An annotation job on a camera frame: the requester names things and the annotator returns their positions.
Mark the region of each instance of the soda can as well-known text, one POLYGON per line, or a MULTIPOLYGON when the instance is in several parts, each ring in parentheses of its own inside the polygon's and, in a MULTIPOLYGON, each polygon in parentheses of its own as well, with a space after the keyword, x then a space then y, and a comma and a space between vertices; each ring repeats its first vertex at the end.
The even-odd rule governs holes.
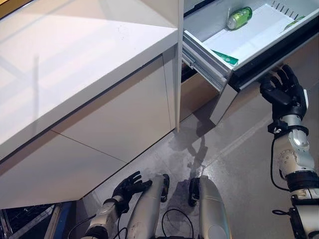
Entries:
POLYGON ((233 12, 227 20, 227 27, 230 30, 236 30, 242 27, 253 16, 253 11, 250 7, 244 7, 233 12))

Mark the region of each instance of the white countertop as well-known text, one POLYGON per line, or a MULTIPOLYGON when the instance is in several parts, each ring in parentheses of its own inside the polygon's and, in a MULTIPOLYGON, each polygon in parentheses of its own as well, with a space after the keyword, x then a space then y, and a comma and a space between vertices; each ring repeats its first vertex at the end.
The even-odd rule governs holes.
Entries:
POLYGON ((177 43, 173 26, 32 5, 0 21, 0 160, 177 43))

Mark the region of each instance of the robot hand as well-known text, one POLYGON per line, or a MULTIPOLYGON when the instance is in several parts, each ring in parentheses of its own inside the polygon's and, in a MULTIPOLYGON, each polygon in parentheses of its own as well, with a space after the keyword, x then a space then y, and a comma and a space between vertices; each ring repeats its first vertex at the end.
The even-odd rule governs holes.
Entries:
POLYGON ((129 208, 129 202, 135 193, 144 192, 151 185, 152 181, 142 182, 140 171, 133 173, 131 176, 124 179, 119 185, 114 189, 112 198, 115 196, 120 196, 122 200, 119 202, 118 207, 121 213, 127 213, 129 208))
POLYGON ((286 115, 297 115, 302 120, 307 111, 304 89, 288 65, 284 65, 277 74, 281 82, 272 76, 264 78, 260 86, 260 93, 273 106, 273 120, 286 115))

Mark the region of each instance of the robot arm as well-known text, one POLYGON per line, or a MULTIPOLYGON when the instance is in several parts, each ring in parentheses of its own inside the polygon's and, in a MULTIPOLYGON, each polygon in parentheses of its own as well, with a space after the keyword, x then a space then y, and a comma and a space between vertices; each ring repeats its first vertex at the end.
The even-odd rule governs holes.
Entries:
POLYGON ((277 186, 273 177, 272 182, 291 194, 293 207, 286 214, 295 238, 310 239, 319 235, 319 178, 309 153, 309 131, 302 125, 308 107, 307 92, 288 65, 277 74, 281 82, 274 76, 265 78, 260 92, 272 104, 273 123, 268 126, 268 132, 274 134, 272 160, 275 156, 279 174, 289 189, 277 186))
POLYGON ((127 213, 129 202, 135 193, 144 192, 152 181, 142 182, 140 171, 124 179, 114 190, 112 198, 107 199, 91 223, 82 239, 109 239, 113 226, 122 213, 127 213))

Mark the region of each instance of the cabinet door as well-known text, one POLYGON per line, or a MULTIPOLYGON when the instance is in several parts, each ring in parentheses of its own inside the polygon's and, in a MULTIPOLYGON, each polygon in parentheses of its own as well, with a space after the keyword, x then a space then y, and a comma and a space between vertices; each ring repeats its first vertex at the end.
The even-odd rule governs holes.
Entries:
POLYGON ((134 159, 170 131, 162 56, 53 130, 125 162, 134 159))
POLYGON ((125 163, 49 131, 0 167, 0 208, 78 200, 125 163))

